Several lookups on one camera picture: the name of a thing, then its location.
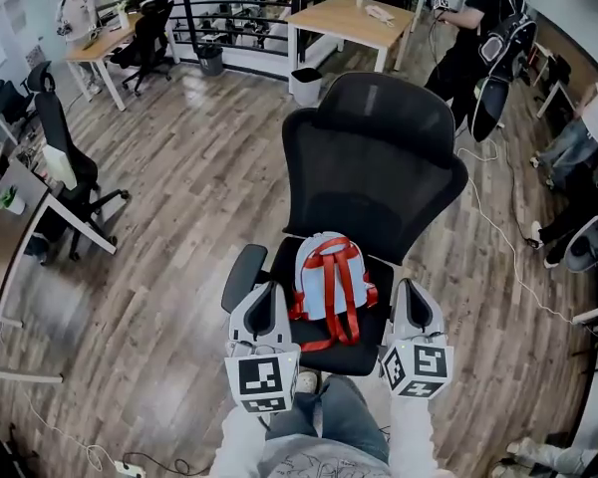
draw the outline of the white desk leg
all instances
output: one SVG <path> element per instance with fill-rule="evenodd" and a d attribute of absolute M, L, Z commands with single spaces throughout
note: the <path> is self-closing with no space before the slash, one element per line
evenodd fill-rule
<path fill-rule="evenodd" d="M 111 80 L 109 71 L 107 71 L 107 66 L 104 65 L 103 60 L 98 60 L 96 62 L 96 66 L 98 66 L 98 69 L 100 70 L 100 74 L 102 75 L 102 79 L 104 80 L 104 83 L 107 84 L 107 88 L 109 89 L 109 92 L 111 93 L 111 97 L 113 98 L 113 101 L 115 101 L 116 105 L 118 105 L 118 109 L 120 110 L 120 112 L 123 112 L 124 110 L 127 109 L 127 107 L 125 107 L 124 103 L 122 102 L 122 98 L 120 97 L 120 94 L 118 93 L 118 89 L 116 89 L 116 84 L 114 84 L 113 80 Z"/>
<path fill-rule="evenodd" d="M 395 62 L 395 71 L 401 70 L 401 63 L 403 62 L 403 56 L 406 53 L 406 48 L 408 48 L 408 41 L 410 41 L 410 36 L 414 30 L 415 23 L 412 23 L 412 28 L 410 30 L 405 30 L 403 36 L 401 36 L 401 43 L 399 44 L 399 54 L 397 55 L 397 61 Z"/>
<path fill-rule="evenodd" d="M 81 221 L 73 212 L 67 209 L 60 201 L 54 196 L 48 196 L 48 204 L 54 211 L 68 221 L 74 228 L 78 229 L 81 234 L 86 235 L 100 248 L 114 255 L 117 251 L 116 247 L 107 241 L 104 237 L 98 234 L 93 228 L 87 225 L 84 221 Z"/>
<path fill-rule="evenodd" d="M 547 71 L 548 66 L 549 66 L 549 58 L 545 57 L 545 63 L 542 65 L 542 68 L 540 69 L 540 73 L 538 73 L 538 78 L 536 78 L 536 80 L 534 80 L 534 83 L 531 84 L 533 87 L 536 87 L 538 85 L 538 82 L 540 82 L 540 80 L 542 79 L 542 76 L 545 74 L 545 71 Z"/>
<path fill-rule="evenodd" d="M 172 36 L 172 23 L 170 20 L 166 23 L 166 37 L 168 38 L 168 44 L 170 45 L 170 52 L 172 53 L 172 60 L 179 64 L 179 55 L 175 50 L 175 38 Z"/>
<path fill-rule="evenodd" d="M 419 24 L 419 20 L 421 19 L 421 12 L 423 11 L 423 4 L 426 0 L 417 0 L 417 10 L 415 11 L 415 19 L 412 22 L 412 32 L 414 33 L 417 30 L 417 25 Z"/>
<path fill-rule="evenodd" d="M 60 384 L 64 380 L 61 375 L 38 375 L 29 371 L 12 370 L 3 366 L 0 366 L 0 378 L 46 384 Z"/>
<path fill-rule="evenodd" d="M 9 319 L 8 317 L 1 317 L 0 323 L 4 324 L 5 326 L 11 326 L 12 328 L 18 328 L 20 330 L 24 328 L 24 324 L 22 323 L 22 321 Z"/>
<path fill-rule="evenodd" d="M 4 119 L 2 119 L 1 115 L 0 115 L 0 127 L 2 127 L 4 129 L 4 132 L 7 133 L 7 136 L 9 136 L 9 138 L 11 139 L 11 141 L 13 141 L 17 145 L 18 144 L 18 140 L 13 135 L 13 132 L 11 132 L 11 129 L 7 125 L 7 122 L 4 122 Z"/>
<path fill-rule="evenodd" d="M 388 58 L 388 48 L 379 48 L 377 50 L 377 63 L 375 64 L 375 73 L 383 73 L 386 69 L 386 59 Z"/>
<path fill-rule="evenodd" d="M 78 87 L 80 88 L 80 92 L 82 92 L 82 95 L 84 96 L 84 98 L 87 101 L 90 101 L 93 98 L 93 96 L 87 90 L 87 86 L 84 84 L 84 80 L 80 76 L 80 71 L 74 65 L 73 62 L 67 62 L 67 65 L 69 66 L 69 71 L 71 71 L 71 74 L 73 75 L 73 78 L 76 79 L 76 83 L 78 84 Z"/>
<path fill-rule="evenodd" d="M 295 86 L 292 81 L 292 72 L 297 70 L 297 28 L 288 24 L 288 92 L 295 93 Z"/>
<path fill-rule="evenodd" d="M 549 93 L 549 96 L 547 96 L 547 99 L 545 100 L 545 103 L 543 104 L 542 107 L 540 107 L 540 110 L 536 114 L 537 119 L 542 119 L 542 116 L 545 115 L 545 111 L 547 110 L 547 107 L 549 107 L 549 105 L 551 105 L 551 102 L 554 101 L 554 98 L 556 97 L 558 88 L 559 88 L 558 84 L 555 84 L 553 86 L 553 88 L 551 89 L 551 92 Z"/>

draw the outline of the wooden floor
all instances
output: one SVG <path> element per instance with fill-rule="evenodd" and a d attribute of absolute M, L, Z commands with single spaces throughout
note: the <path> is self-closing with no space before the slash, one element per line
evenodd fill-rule
<path fill-rule="evenodd" d="M 434 64 L 428 28 L 419 28 L 399 75 L 418 84 Z M 439 57 L 450 39 L 440 32 Z M 347 45 L 324 67 L 326 79 L 371 69 L 374 61 L 371 51 Z M 286 90 L 285 83 L 234 72 L 208 79 L 182 65 L 172 82 L 155 78 L 141 98 L 126 96 L 124 113 L 106 92 L 71 108 L 74 140 L 100 167 L 104 190 L 128 189 L 133 200 L 109 221 L 120 240 L 115 256 L 85 240 L 77 265 L 65 249 L 45 269 L 25 258 L 18 273 L 9 313 L 27 328 L 5 328 L 0 363 L 66 378 L 57 386 L 0 380 L 0 434 L 18 425 L 26 446 L 40 454 L 40 476 L 116 474 L 108 462 L 97 473 L 84 449 L 36 419 L 24 391 L 48 423 L 104 446 L 114 459 L 142 451 L 168 463 L 184 458 L 197 470 L 211 462 L 232 407 L 222 365 L 223 284 L 244 244 L 274 250 L 288 214 L 280 130 L 296 106 Z M 543 269 L 543 253 L 524 246 L 510 212 L 507 155 L 524 232 L 533 219 L 548 222 L 560 203 L 528 165 L 550 139 L 535 111 L 532 89 L 517 83 L 503 120 L 506 141 L 493 137 L 498 158 L 461 157 L 483 211 L 517 250 L 523 282 L 571 318 L 593 307 L 592 277 Z M 457 146 L 494 154 L 467 133 Z M 440 302 L 455 346 L 454 381 L 431 406 L 442 466 L 459 478 L 485 476 L 510 440 L 571 428 L 584 362 L 568 356 L 588 339 L 539 310 L 514 281 L 513 254 L 479 215 L 471 185 L 417 241 L 399 274 Z M 385 387 L 375 376 L 359 383 L 381 426 L 389 425 Z M 141 464 L 150 477 L 167 475 Z"/>

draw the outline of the gray t-shirt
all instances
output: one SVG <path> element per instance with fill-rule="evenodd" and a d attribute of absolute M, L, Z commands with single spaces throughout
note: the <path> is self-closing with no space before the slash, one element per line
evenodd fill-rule
<path fill-rule="evenodd" d="M 364 451 L 329 439 L 289 435 L 266 442 L 259 475 L 270 478 L 388 478 L 390 469 Z"/>

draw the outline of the white trash can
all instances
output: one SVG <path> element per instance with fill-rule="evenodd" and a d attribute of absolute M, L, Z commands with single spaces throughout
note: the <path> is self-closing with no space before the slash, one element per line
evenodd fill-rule
<path fill-rule="evenodd" d="M 290 76 L 294 79 L 294 97 L 302 107 L 315 107 L 319 101 L 321 80 L 323 77 L 316 69 L 304 68 L 293 71 Z"/>

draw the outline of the chair seat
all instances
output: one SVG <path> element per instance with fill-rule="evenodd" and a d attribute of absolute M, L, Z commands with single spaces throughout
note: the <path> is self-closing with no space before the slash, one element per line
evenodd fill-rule
<path fill-rule="evenodd" d="M 287 237 L 279 246 L 270 276 L 279 282 L 286 294 L 286 302 L 291 308 L 294 304 L 295 257 L 303 239 Z M 360 341 L 354 346 L 344 346 L 335 342 L 323 351 L 302 353 L 301 364 L 309 368 L 339 373 L 343 375 L 368 375 L 377 361 L 377 346 L 381 344 L 386 320 L 390 316 L 390 299 L 394 270 L 388 264 L 364 256 L 370 281 L 379 292 L 379 302 L 372 308 L 359 308 Z M 341 317 L 344 328 L 348 328 L 347 318 Z M 297 344 L 327 340 L 330 338 L 328 327 L 324 321 L 291 321 L 292 340 Z"/>

